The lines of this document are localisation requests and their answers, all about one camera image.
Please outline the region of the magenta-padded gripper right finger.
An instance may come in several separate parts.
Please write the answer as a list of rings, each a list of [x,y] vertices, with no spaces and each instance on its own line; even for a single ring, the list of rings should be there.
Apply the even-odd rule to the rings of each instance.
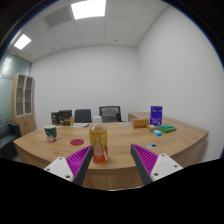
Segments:
[[[131,145],[131,155],[143,185],[148,185],[182,169],[182,166],[167,154],[157,155],[135,144]]]

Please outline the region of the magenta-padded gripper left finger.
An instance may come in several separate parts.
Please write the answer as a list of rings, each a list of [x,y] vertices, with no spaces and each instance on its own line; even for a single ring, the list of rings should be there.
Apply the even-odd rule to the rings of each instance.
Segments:
[[[68,157],[56,158],[45,171],[81,186],[92,157],[93,146],[90,145]]]

